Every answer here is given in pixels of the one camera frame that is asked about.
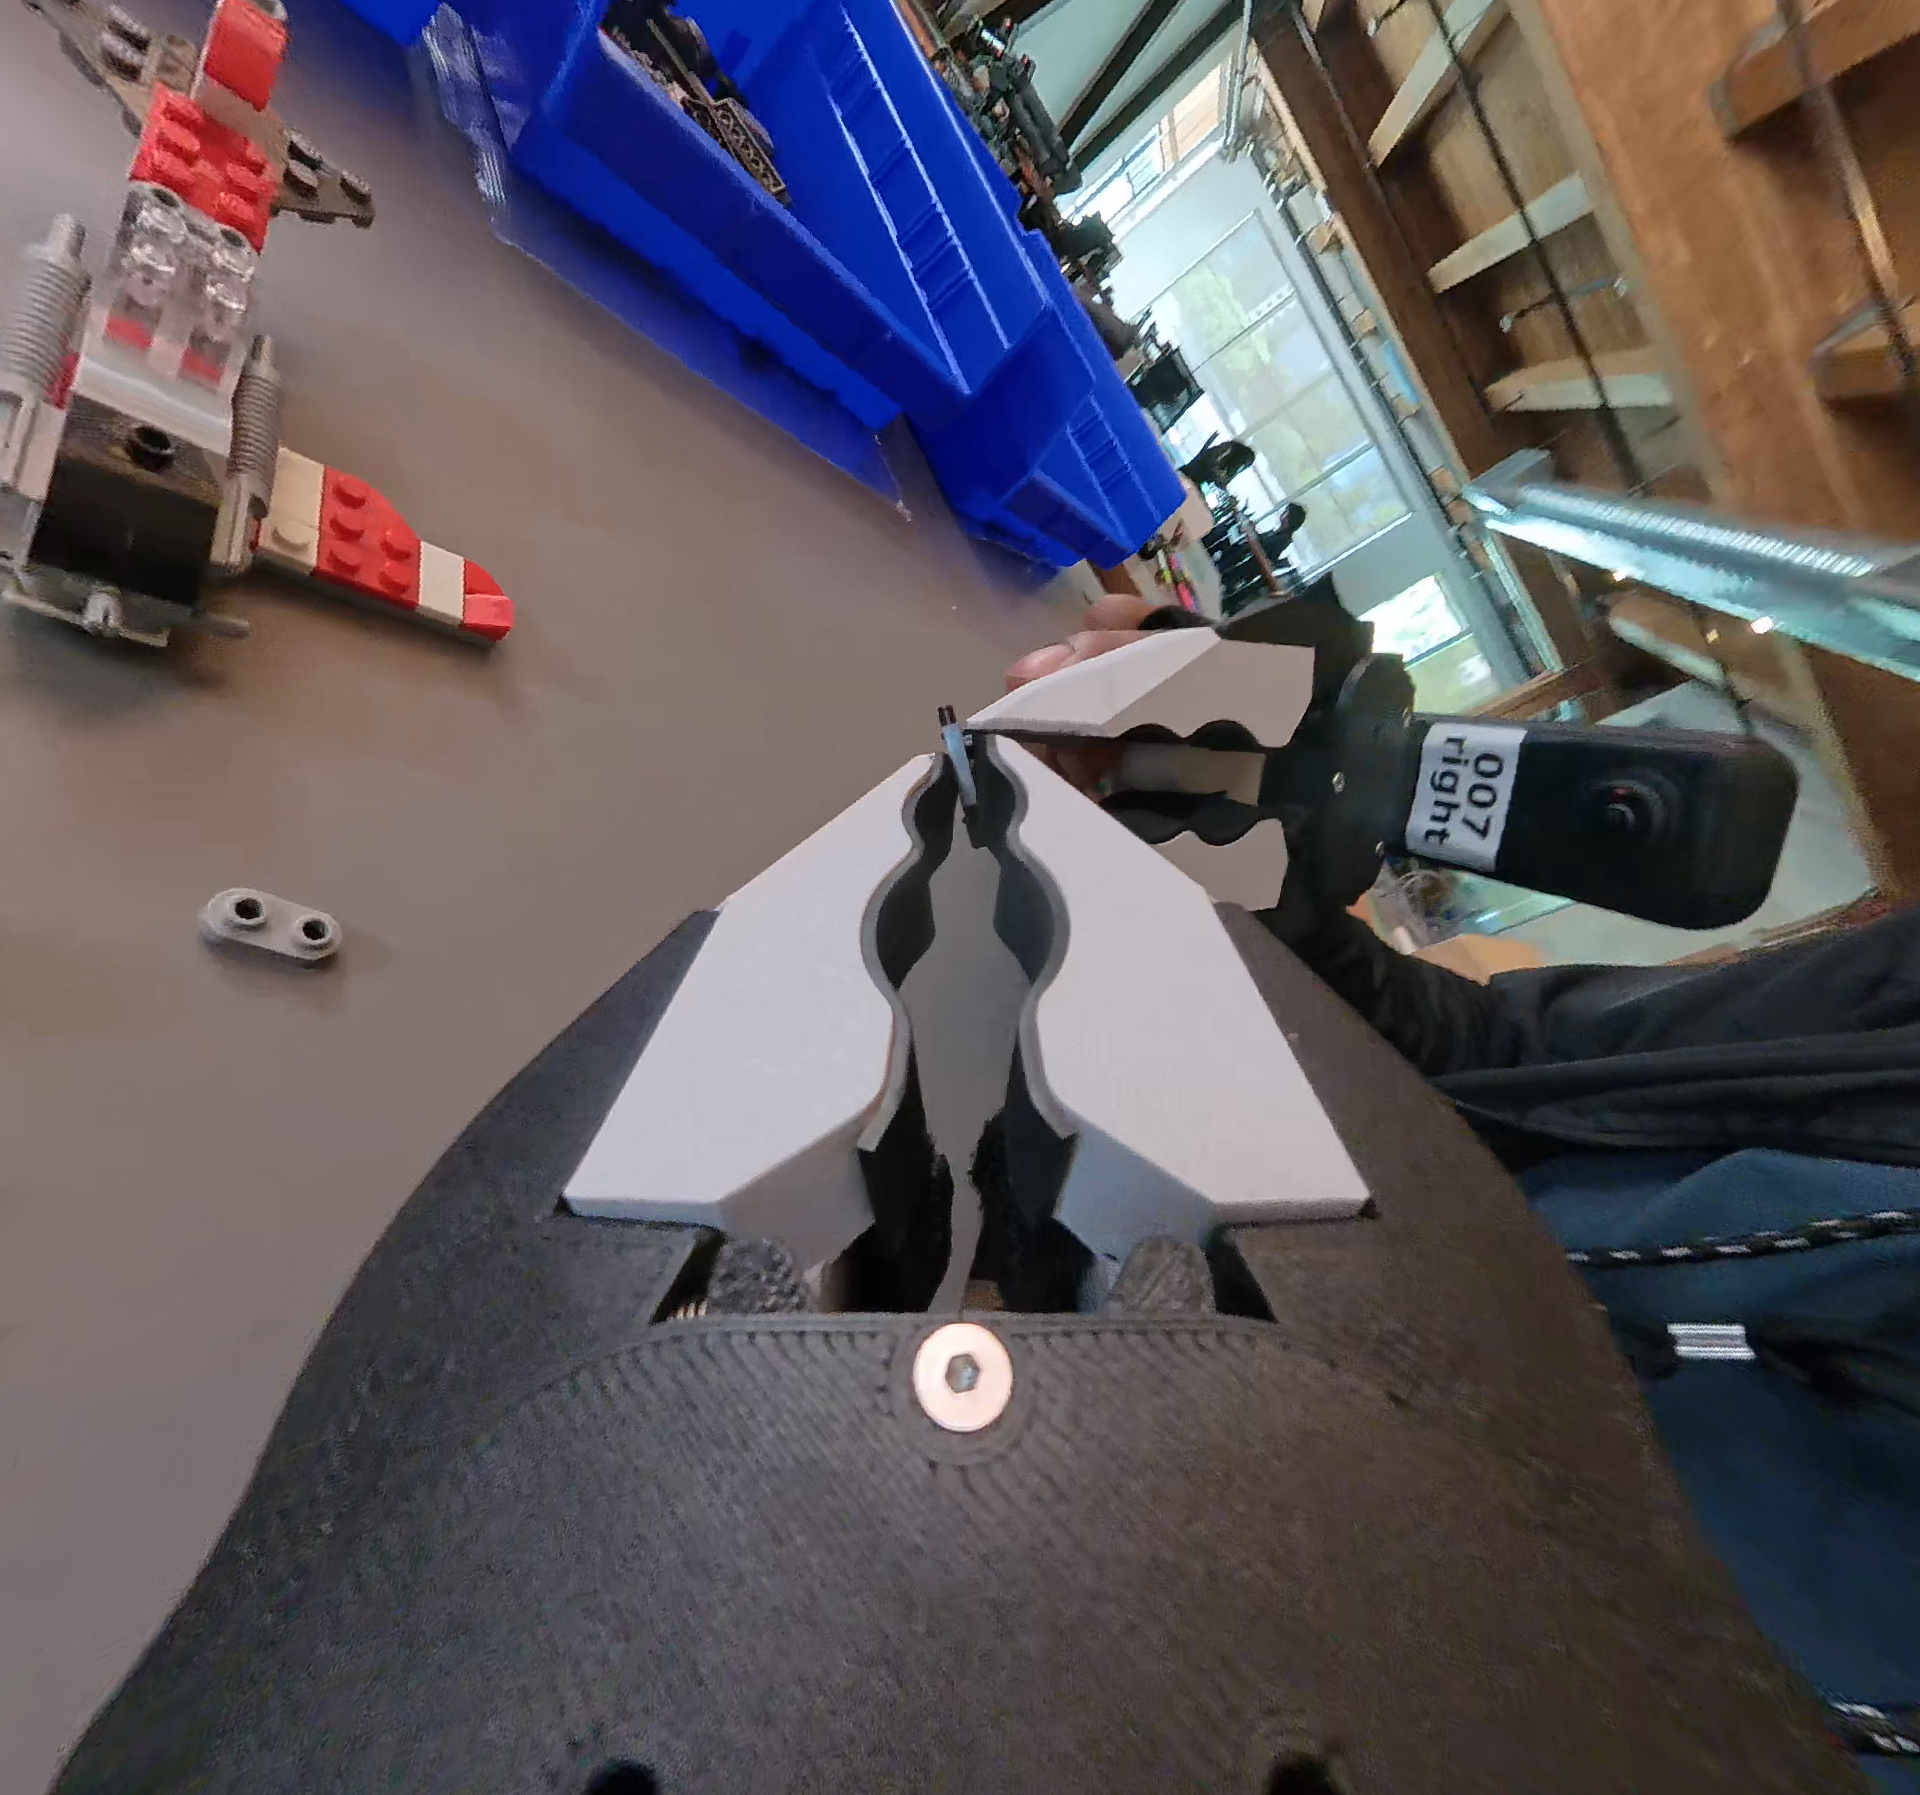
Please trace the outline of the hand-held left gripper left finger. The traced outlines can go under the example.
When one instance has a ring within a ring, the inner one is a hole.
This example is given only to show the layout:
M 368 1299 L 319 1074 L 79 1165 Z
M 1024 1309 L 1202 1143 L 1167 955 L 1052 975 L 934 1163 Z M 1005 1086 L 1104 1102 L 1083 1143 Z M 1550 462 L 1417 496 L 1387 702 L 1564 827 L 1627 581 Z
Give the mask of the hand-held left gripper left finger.
M 954 1179 L 902 987 L 956 805 L 947 757 L 922 757 L 721 904 L 562 1185 L 572 1214 L 770 1241 L 852 1304 L 934 1299 Z

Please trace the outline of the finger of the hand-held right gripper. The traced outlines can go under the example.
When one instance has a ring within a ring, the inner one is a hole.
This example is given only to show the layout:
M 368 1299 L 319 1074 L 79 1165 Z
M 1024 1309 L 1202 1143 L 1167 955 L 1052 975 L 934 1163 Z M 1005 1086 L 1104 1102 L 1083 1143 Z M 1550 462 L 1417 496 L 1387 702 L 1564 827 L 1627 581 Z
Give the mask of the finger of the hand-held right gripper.
M 1094 801 L 1215 903 L 1262 912 L 1288 871 L 1279 809 L 1259 801 L 1265 766 L 1265 750 L 1125 742 Z
M 966 727 L 1037 745 L 1288 745 L 1313 676 L 1308 647 L 1156 632 L 1020 687 Z

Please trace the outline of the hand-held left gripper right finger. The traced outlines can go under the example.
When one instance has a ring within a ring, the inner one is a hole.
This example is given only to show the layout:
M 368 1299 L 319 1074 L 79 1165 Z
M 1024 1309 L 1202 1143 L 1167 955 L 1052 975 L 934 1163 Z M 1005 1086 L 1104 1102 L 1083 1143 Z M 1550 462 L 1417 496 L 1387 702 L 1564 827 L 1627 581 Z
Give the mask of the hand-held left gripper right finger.
M 1142 1241 L 1340 1226 L 1375 1197 L 1208 892 L 1029 750 L 973 738 L 968 1280 L 1100 1304 Z

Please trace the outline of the person's right forearm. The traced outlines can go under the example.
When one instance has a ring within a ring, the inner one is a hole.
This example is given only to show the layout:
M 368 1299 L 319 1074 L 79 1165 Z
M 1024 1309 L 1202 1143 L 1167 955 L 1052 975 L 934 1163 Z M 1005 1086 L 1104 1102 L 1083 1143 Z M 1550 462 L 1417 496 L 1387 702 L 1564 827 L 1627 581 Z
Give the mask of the person's right forearm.
M 1264 922 L 1513 1170 L 1769 1152 L 1916 1167 L 1918 912 L 1694 966 L 1476 984 L 1358 919 Z

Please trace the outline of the person's right hand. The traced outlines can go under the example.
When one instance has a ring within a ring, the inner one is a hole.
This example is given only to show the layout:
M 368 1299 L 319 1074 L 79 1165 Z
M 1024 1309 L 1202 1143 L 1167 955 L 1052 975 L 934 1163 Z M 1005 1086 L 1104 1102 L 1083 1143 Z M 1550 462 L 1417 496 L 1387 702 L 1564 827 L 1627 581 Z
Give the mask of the person's right hand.
M 1153 603 L 1136 593 L 1108 593 L 1085 610 L 1078 629 L 1068 638 L 1020 656 L 1007 672 L 1003 689 L 1014 695 L 1062 670 L 1074 670 L 1094 656 L 1115 652 L 1147 634 L 1184 628 L 1210 628 L 1210 624 L 1179 604 Z M 1115 749 L 1094 745 L 1029 742 L 1027 750 L 1090 801 L 1100 801 L 1110 792 L 1108 778 L 1120 760 Z

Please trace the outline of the empty blue storage bin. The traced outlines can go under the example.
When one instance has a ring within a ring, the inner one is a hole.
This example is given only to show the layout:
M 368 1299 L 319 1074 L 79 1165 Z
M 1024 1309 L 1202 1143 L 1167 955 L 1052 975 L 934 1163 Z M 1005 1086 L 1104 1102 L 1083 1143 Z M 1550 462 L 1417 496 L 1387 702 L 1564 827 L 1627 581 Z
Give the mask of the empty blue storage bin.
M 1115 567 L 1184 487 L 1044 240 L 1015 240 L 1035 325 L 960 411 L 908 427 L 971 537 L 1030 564 Z

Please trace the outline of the blue bin with dark pile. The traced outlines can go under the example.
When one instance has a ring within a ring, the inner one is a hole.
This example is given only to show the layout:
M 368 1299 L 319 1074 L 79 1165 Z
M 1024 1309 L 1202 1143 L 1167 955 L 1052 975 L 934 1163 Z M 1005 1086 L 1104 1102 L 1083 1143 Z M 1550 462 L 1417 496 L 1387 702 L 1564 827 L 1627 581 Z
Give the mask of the blue bin with dark pile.
M 938 436 L 1044 291 L 893 0 L 676 0 L 772 148 L 770 196 L 603 30 L 613 0 L 468 9 L 516 169 L 877 427 Z

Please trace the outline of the person's blue garment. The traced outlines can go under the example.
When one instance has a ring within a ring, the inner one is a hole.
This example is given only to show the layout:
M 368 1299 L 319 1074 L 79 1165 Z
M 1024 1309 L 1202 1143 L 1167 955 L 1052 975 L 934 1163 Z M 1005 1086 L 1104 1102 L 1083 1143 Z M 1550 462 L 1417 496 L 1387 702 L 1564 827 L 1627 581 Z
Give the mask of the person's blue garment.
M 1916 1792 L 1916 1167 L 1564 1156 L 1524 1193 L 1578 1261 L 1716 1561 L 1876 1792 Z

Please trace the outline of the pile of dark brick pieces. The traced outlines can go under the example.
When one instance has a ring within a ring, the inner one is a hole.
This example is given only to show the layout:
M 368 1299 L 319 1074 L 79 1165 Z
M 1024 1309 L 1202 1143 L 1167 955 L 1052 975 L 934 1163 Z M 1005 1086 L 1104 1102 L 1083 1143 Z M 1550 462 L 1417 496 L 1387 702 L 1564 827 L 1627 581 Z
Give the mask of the pile of dark brick pieces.
M 610 0 L 599 31 L 767 196 L 783 209 L 791 203 L 770 134 L 721 66 L 707 34 L 677 0 Z

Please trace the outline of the clear plastic label holder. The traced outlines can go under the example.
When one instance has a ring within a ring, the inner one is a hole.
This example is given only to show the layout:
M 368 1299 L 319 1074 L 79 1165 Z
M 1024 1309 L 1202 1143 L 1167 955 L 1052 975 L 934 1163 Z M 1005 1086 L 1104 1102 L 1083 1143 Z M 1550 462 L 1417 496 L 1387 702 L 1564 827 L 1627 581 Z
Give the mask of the clear plastic label holder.
M 516 169 L 468 22 L 449 5 L 435 6 L 405 58 L 423 119 L 460 142 L 478 202 L 492 230 L 505 237 L 514 225 Z

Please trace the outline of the red white toy brick airplane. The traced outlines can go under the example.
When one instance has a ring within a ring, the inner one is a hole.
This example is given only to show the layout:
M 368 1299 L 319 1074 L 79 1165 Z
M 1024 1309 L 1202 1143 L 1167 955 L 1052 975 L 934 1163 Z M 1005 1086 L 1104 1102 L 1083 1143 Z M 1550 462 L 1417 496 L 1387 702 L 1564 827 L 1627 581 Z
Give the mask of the red white toy brick airplane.
M 372 225 L 372 192 L 273 108 L 282 0 L 214 0 L 159 35 L 111 0 L 23 0 L 104 89 L 134 148 L 102 271 L 58 214 L 4 310 L 4 603 L 166 649 L 242 637 L 215 595 L 256 567 L 480 647 L 516 624 L 478 564 L 423 540 L 366 481 L 282 442 L 256 329 L 278 217 Z

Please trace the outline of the metal ventilation duct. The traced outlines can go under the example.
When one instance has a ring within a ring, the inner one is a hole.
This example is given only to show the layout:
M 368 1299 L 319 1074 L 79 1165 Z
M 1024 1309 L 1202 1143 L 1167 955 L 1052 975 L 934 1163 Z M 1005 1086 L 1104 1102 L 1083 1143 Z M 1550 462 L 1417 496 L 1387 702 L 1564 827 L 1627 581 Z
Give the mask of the metal ventilation duct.
M 1465 487 L 1481 525 L 1908 680 L 1918 672 L 1911 543 L 1742 525 L 1694 505 L 1542 478 Z

